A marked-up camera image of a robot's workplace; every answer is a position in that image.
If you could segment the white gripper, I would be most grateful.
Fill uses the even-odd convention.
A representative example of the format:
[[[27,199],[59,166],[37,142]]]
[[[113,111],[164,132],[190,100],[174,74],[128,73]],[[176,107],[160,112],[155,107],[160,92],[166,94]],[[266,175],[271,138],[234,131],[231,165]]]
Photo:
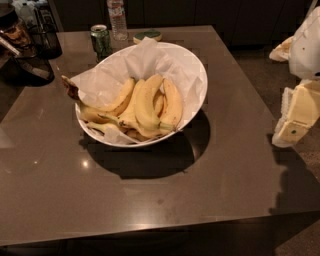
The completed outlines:
[[[274,61],[289,60],[290,73],[302,80],[282,95],[281,118],[272,144],[286,148],[300,141],[320,118],[320,7],[316,7],[289,37],[269,54]]]

